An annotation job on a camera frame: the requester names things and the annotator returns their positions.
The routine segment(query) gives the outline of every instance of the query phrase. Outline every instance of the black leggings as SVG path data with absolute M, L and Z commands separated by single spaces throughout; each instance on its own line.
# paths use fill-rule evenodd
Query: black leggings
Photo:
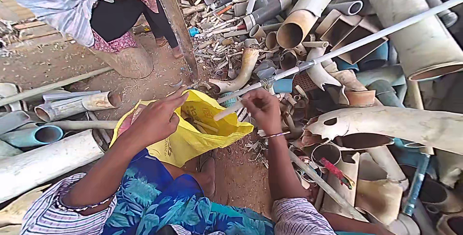
M 154 37 L 164 36 L 171 48 L 175 48 L 178 46 L 177 38 L 159 0 L 156 1 L 159 13 L 154 13 L 141 0 L 114 0 L 113 3 L 98 0 L 90 25 L 106 42 L 110 42 L 128 32 L 143 13 Z

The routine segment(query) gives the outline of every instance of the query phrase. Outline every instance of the bangle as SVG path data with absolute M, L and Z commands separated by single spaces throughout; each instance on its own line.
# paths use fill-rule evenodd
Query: bangle
M 99 206 L 101 204 L 105 204 L 106 202 L 108 202 L 111 198 L 113 198 L 113 196 L 116 195 L 116 193 L 120 190 L 120 186 L 119 188 L 117 189 L 117 191 L 115 191 L 111 196 L 109 196 L 107 199 L 105 199 L 104 201 L 102 202 L 98 202 L 98 203 L 95 203 L 95 204 L 91 204 L 91 205 L 87 205 L 87 206 L 82 206 L 82 207 L 71 207 L 71 206 L 68 206 L 66 204 L 64 204 L 62 202 L 62 198 L 71 190 L 71 188 L 76 184 L 77 182 L 74 182 L 72 184 L 70 184 L 68 187 L 66 187 L 64 189 L 64 191 L 61 191 L 59 192 L 57 195 L 56 195 L 56 202 L 55 202 L 55 206 L 59 209 L 62 209 L 62 210 L 66 210 L 66 211 L 72 211 L 72 212 L 79 212 L 79 211 L 83 211 L 83 210 L 86 210 L 88 208 L 95 208 L 96 206 Z
M 277 136 L 280 136 L 280 135 L 286 135 L 286 134 L 289 134 L 291 133 L 290 131 L 287 131 L 287 132 L 281 132 L 281 133 L 276 133 L 276 134 L 273 134 L 273 135 L 269 135 L 269 136 L 264 136 L 264 138 L 266 139 L 269 139 L 271 137 L 277 137 Z

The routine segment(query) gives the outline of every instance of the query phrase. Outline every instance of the hand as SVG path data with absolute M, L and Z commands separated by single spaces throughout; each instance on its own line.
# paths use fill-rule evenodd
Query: hand
M 119 138 L 129 138 L 134 146 L 145 148 L 169 137 L 177 130 L 180 119 L 174 110 L 187 100 L 188 93 L 182 95 L 186 89 L 183 86 L 172 95 L 150 103 Z
M 241 103 L 266 135 L 281 133 L 280 101 L 269 91 L 263 88 L 251 90 L 243 96 Z

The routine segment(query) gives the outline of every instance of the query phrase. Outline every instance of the yellow plastic bag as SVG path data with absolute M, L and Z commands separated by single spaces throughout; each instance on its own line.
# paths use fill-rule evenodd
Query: yellow plastic bag
M 197 91 L 187 90 L 190 94 L 187 101 L 175 110 L 180 122 L 177 131 L 170 137 L 152 144 L 147 147 L 150 155 L 177 167 L 182 167 L 186 161 L 194 158 L 208 150 L 226 147 L 239 140 L 254 129 L 253 125 L 246 122 L 238 122 L 236 113 L 229 114 L 225 118 L 214 121 L 214 115 L 225 110 L 217 101 L 208 95 Z M 151 101 L 139 101 L 135 108 L 125 114 L 114 129 L 114 136 L 111 144 L 118 136 L 118 130 L 124 119 L 130 115 L 140 105 L 148 105 Z M 194 120 L 205 123 L 218 129 L 215 133 L 209 129 L 204 129 L 207 134 L 200 133 L 194 126 L 181 117 L 181 112 L 188 114 Z

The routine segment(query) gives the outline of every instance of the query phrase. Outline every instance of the striped sleeve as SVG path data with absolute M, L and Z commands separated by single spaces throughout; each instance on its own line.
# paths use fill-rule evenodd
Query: striped sleeve
M 304 198 L 275 201 L 272 218 L 276 235 L 335 235 L 325 217 Z
M 20 235 L 30 234 L 66 234 L 98 235 L 103 231 L 106 220 L 113 213 L 117 199 L 114 197 L 109 207 L 101 212 L 82 216 L 75 212 L 55 207 L 56 195 L 83 178 L 85 173 L 74 174 L 62 179 L 45 191 L 27 210 L 23 218 Z

